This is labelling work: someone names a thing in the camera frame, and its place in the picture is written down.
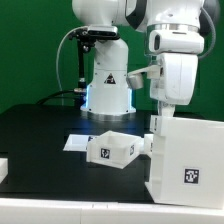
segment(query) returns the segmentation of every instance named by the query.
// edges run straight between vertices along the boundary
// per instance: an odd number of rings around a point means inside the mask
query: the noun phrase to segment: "green wall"
[[[81,23],[72,12],[71,0],[0,1],[0,113],[13,105],[35,103],[58,91],[55,58],[63,36]],[[189,106],[178,111],[196,112],[207,119],[224,121],[224,15],[217,26],[217,44],[213,53],[200,62],[194,97]],[[129,71],[144,67],[143,36],[129,27],[121,27],[129,45]],[[93,54],[85,57],[86,77],[91,80]],[[67,41],[62,49],[60,72],[64,89],[77,83],[76,41]],[[135,93],[137,109],[153,109],[149,83]]]

